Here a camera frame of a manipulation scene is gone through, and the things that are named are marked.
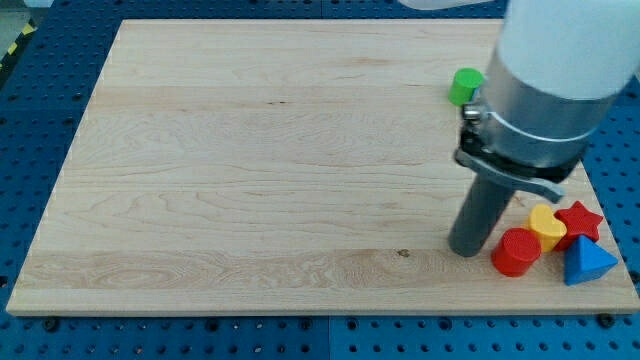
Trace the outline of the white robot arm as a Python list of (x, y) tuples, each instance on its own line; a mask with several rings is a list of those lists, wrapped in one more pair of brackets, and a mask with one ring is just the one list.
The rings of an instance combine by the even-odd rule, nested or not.
[(639, 0), (511, 0), (482, 85), (461, 108), (470, 198), (558, 202), (590, 135), (639, 68)]

